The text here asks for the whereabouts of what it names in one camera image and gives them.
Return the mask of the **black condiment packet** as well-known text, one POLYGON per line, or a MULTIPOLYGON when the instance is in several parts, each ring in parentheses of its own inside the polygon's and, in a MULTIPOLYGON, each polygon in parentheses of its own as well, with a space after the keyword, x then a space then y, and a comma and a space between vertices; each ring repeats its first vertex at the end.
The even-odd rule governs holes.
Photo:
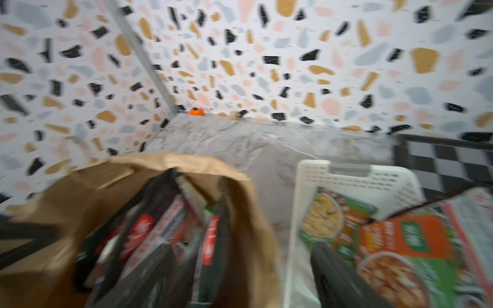
POLYGON ((114 248, 109 252, 109 264, 103 270, 102 285, 96 288, 93 302, 102 299, 117 284, 125 265, 139 245, 146 239, 176 196, 181 194, 175 168, 151 178, 141 190, 122 206, 110 219, 100 225, 82 241, 77 257, 74 289, 79 293, 89 293, 93 287, 87 279, 96 269, 96 263, 115 239, 114 248))
POLYGON ((123 269, 122 280, 133 278, 141 286, 131 307, 187 305, 213 206, 185 174, 180 174, 176 182, 181 194, 123 269))

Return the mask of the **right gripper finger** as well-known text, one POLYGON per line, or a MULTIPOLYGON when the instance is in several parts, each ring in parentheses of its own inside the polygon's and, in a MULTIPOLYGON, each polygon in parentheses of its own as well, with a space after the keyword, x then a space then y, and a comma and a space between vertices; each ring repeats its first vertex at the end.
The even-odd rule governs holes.
POLYGON ((322 307, 390 307, 325 243, 313 245, 311 268, 322 307))

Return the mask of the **white plastic basket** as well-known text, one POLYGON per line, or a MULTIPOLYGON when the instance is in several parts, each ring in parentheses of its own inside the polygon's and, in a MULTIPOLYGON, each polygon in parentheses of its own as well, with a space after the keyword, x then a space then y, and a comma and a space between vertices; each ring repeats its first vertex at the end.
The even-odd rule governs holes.
POLYGON ((310 267, 310 252, 299 238, 302 219, 318 187, 375 206, 377 213, 373 217, 377 220, 425 201, 416 174, 403 167, 334 164, 329 160, 299 162, 291 215, 283 307, 320 306, 310 267))

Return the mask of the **brown paper bag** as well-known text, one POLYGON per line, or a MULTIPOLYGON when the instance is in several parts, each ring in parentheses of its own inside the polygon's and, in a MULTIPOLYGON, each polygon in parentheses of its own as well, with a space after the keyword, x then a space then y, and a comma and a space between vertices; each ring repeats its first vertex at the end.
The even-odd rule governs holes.
POLYGON ((278 307, 278 245, 249 177, 173 153, 110 157, 1 223, 2 307, 278 307))

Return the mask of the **green orange condiment packet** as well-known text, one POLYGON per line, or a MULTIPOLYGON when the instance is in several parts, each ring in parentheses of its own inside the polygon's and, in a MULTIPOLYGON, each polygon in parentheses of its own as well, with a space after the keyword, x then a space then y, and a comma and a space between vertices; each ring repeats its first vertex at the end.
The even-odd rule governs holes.
POLYGON ((318 188, 299 230, 334 250, 390 307, 492 306, 492 189, 371 219, 376 208, 318 188))

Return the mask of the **purple condiment packet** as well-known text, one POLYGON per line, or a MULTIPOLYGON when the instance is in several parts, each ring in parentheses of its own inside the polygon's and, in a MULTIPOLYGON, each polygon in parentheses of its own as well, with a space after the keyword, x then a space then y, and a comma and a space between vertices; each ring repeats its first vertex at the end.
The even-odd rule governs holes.
POLYGON ((229 263, 231 222, 225 201, 215 206, 196 260, 189 307, 213 305, 229 263))

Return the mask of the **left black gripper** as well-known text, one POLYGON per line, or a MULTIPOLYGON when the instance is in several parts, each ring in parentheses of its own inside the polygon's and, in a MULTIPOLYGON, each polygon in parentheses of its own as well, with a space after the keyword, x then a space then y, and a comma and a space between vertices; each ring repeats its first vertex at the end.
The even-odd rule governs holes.
POLYGON ((1 215, 1 269, 38 252, 57 240, 52 225, 19 223, 1 215))

